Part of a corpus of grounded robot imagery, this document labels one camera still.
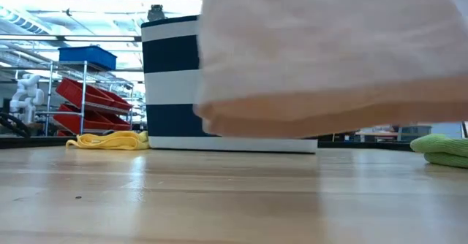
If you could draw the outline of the grey overhead rail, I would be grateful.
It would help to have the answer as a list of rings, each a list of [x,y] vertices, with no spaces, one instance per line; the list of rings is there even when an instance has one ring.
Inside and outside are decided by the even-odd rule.
[[[48,42],[141,42],[141,36],[97,35],[48,35],[48,34],[0,34],[0,40],[48,41]]]

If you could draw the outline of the white robot figure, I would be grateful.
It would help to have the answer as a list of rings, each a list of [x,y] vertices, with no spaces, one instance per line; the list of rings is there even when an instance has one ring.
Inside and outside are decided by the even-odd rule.
[[[17,81],[17,90],[10,100],[10,112],[18,113],[23,110],[20,117],[22,122],[34,122],[36,106],[44,102],[44,92],[38,87],[39,75],[25,74]]]

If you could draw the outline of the blue plastic bin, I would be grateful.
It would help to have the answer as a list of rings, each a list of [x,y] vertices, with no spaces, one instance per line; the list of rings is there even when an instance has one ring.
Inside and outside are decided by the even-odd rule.
[[[89,64],[98,65],[106,70],[116,69],[117,57],[96,45],[85,47],[60,47],[58,51],[59,61],[87,61]]]

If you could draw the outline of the red plastic bin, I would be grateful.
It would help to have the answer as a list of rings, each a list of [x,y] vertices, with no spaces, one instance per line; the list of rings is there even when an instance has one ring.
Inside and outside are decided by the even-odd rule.
[[[112,128],[109,120],[92,110],[86,110],[84,118],[80,116],[81,110],[72,104],[61,104],[58,111],[65,114],[55,114],[53,119],[73,134],[81,134],[81,129],[86,133],[88,130],[107,131]]]
[[[110,113],[100,113],[100,115],[111,122],[112,130],[114,131],[129,131],[132,127],[129,122],[119,118],[117,115]]]
[[[83,99],[83,84],[69,78],[63,78],[56,87],[56,93],[63,96],[68,102],[76,107],[81,107]],[[113,100],[100,89],[86,85],[85,102],[100,105],[111,105]]]
[[[111,103],[112,107],[122,109],[125,111],[130,111],[132,109],[132,105],[126,100],[122,99],[119,95],[103,89],[101,89],[100,91],[113,100]]]

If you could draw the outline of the yellow towel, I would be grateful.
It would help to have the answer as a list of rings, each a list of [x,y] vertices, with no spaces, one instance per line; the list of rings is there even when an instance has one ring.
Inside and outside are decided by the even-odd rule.
[[[82,134],[77,140],[67,140],[67,148],[100,150],[147,150],[150,148],[148,132],[115,131],[106,135]]]

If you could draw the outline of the grey waste bin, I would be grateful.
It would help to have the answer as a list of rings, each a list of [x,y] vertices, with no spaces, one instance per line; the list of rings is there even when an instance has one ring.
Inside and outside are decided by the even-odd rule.
[[[411,142],[419,137],[426,136],[431,133],[432,126],[430,125],[413,125],[399,127],[397,140],[399,142]]]

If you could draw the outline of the green towel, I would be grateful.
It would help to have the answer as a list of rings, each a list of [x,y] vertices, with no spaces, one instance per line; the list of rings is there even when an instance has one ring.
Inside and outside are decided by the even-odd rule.
[[[444,134],[428,134],[409,144],[416,153],[422,153],[430,164],[468,169],[468,139],[448,138]]]

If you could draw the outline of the black metal table frame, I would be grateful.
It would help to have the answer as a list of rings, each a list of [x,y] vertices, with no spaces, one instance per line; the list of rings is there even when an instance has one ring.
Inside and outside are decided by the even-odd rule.
[[[62,146],[69,137],[0,137],[0,149]],[[408,142],[331,142],[317,139],[278,140],[226,137],[150,137],[154,149],[314,153],[319,148],[410,151]]]

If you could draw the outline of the navy white striped fabric basket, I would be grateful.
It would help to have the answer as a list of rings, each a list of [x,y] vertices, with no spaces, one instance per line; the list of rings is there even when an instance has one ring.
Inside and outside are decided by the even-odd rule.
[[[153,149],[315,153],[317,141],[206,134],[193,112],[199,82],[196,15],[143,23],[143,73]]]

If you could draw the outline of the pink towel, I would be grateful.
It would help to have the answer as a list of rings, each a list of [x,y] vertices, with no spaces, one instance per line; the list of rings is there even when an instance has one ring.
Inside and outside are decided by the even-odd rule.
[[[468,0],[203,0],[197,40],[210,134],[468,120]]]

